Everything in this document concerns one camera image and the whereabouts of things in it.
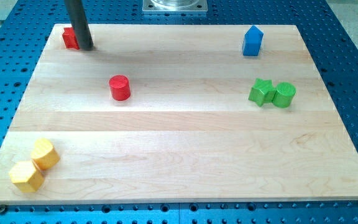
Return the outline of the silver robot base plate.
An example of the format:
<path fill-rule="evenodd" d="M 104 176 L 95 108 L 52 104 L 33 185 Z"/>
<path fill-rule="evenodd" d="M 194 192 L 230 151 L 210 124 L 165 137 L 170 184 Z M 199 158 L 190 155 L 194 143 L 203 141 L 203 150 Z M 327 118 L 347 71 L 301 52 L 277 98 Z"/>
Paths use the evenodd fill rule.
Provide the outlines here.
<path fill-rule="evenodd" d="M 207 0 L 143 0 L 144 12 L 207 12 Z"/>

